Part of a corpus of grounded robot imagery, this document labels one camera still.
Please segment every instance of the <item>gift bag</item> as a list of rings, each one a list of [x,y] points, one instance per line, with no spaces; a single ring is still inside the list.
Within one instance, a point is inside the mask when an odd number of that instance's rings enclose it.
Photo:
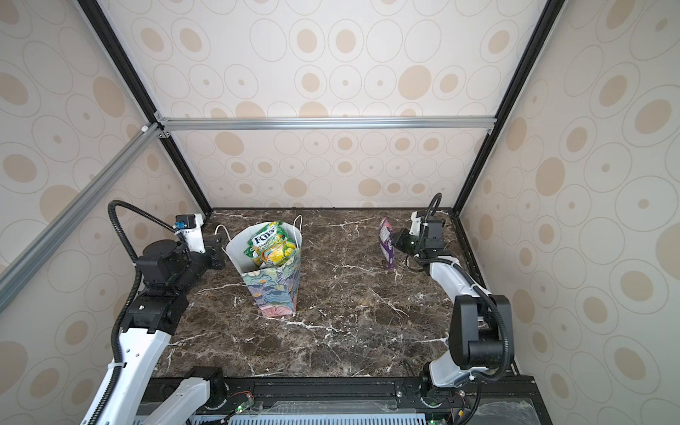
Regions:
[[[264,317],[291,316],[295,314],[297,291],[300,286],[302,220],[300,229],[288,223],[281,223],[281,227],[297,247],[288,260],[277,267],[259,269],[243,251],[248,247],[248,241],[269,223],[271,222],[255,224],[234,236],[226,246],[226,255],[241,275]]]

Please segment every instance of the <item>black frame bar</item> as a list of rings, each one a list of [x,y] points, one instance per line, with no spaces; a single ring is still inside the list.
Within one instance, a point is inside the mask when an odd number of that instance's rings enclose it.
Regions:
[[[152,378],[142,397],[140,410],[165,401],[182,380],[175,377]],[[229,387],[228,394],[250,391],[256,402],[263,403],[263,409],[271,408],[280,401],[375,401],[398,409],[426,413],[428,419],[448,418],[451,409],[461,407],[459,390],[466,393],[477,391],[477,384],[439,388],[433,394],[432,401],[441,401],[441,405],[432,408],[424,405],[420,399],[420,380],[417,377],[225,377],[224,382]],[[481,384],[481,402],[489,398],[531,400],[541,425],[552,425],[539,388],[531,376],[507,376],[498,382]],[[218,410],[200,408],[197,414],[228,415],[243,401],[245,395],[230,397]]]
[[[477,179],[481,174],[481,170],[484,168],[486,160],[491,154],[491,151],[498,140],[500,132],[503,131],[505,122],[507,121],[513,107],[515,106],[515,102],[517,101],[517,98],[524,87],[524,83],[531,73],[536,60],[541,53],[543,44],[545,44],[545,40],[550,34],[553,24],[560,14],[564,3],[565,0],[548,0],[548,2],[545,4],[545,7],[541,12],[541,16],[539,17],[539,21],[536,23],[536,28],[534,28],[534,32],[532,33],[522,58],[520,59],[520,64],[517,66],[515,74],[513,75],[512,80],[510,80],[510,85],[505,92],[505,96],[503,96],[503,100],[500,102],[498,112],[496,113],[496,125],[494,125],[494,129],[492,130],[491,134],[487,135],[484,139],[484,142],[482,142],[479,153],[475,158],[475,162],[470,168],[470,172],[465,179],[465,183],[463,183],[463,187],[460,191],[460,194],[458,195],[458,199],[456,199],[456,203],[454,204],[455,216],[460,215],[460,212],[463,210],[467,199],[470,197],[470,193],[475,187],[475,183],[477,183]]]
[[[101,40],[109,57],[118,69],[118,72],[129,87],[132,95],[135,97],[135,100],[146,116],[146,119],[149,120],[149,122],[157,122],[162,129],[163,125],[158,121],[158,117],[154,115],[157,108],[154,105],[153,100],[151,100],[151,96],[149,96],[149,93],[146,91],[144,84],[139,78],[139,74],[135,71],[130,58],[128,58],[125,53],[122,44],[120,44],[118,37],[116,37],[116,33],[97,3],[97,0],[78,0],[78,3],[87,19],[90,21],[90,25],[92,25],[92,28],[97,33],[97,36]],[[199,183],[189,169],[189,166],[184,160],[182,153],[177,148],[177,144],[172,139],[172,136],[170,136],[169,133],[165,133],[165,136],[166,137],[161,137],[160,142],[163,144],[165,151],[170,156],[175,167],[177,167],[177,171],[179,171],[182,179],[184,179],[184,183],[186,183],[186,186],[196,199],[196,202],[199,204],[201,211],[203,211],[203,214],[205,214],[207,219],[210,217],[210,214],[212,214],[210,203],[203,194]]]

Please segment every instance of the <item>polka dot wallpaper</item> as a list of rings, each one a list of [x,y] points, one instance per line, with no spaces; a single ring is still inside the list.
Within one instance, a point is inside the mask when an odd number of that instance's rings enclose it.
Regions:
[[[453,205],[485,129],[181,131],[213,207]]]
[[[107,0],[165,116],[494,115],[544,0]]]
[[[0,273],[143,119],[66,0],[0,2]]]
[[[74,425],[112,360],[111,326],[135,276],[107,204],[132,203],[166,222],[199,211],[160,142],[153,142],[0,313],[0,424]],[[118,209],[137,253],[173,237]]]
[[[462,221],[554,424],[680,414],[680,3],[564,11]]]

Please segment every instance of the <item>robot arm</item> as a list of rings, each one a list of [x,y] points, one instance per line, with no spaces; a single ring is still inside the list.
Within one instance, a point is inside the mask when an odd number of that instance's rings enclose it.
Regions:
[[[135,211],[132,205],[121,201],[112,204],[114,211],[115,206]],[[168,239],[153,242],[136,258],[135,265],[144,276],[146,289],[130,303],[122,317],[122,332],[116,335],[122,361],[114,360],[109,365],[83,424],[133,423],[154,367],[188,306],[186,295],[207,270],[224,267],[222,236],[204,241],[200,214],[175,219],[173,230],[180,242]],[[112,222],[116,228],[117,218]],[[119,235],[125,245],[124,233]],[[116,369],[120,371],[118,376],[114,376]],[[217,409],[225,402],[222,369],[196,367],[144,424],[182,425],[199,407]]]
[[[459,387],[475,378],[498,380],[514,357],[510,303],[482,288],[445,249],[444,221],[432,217],[440,199],[441,194],[435,195],[426,211],[413,212],[410,229],[392,235],[394,247],[420,264],[454,303],[449,349],[425,366],[424,396],[432,386]]]

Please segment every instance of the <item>candy bag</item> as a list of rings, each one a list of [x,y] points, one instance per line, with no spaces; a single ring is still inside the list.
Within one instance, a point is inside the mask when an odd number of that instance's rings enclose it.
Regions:
[[[248,241],[248,248],[244,253],[263,268],[282,265],[295,249],[295,244],[288,240],[281,222],[272,222]]]

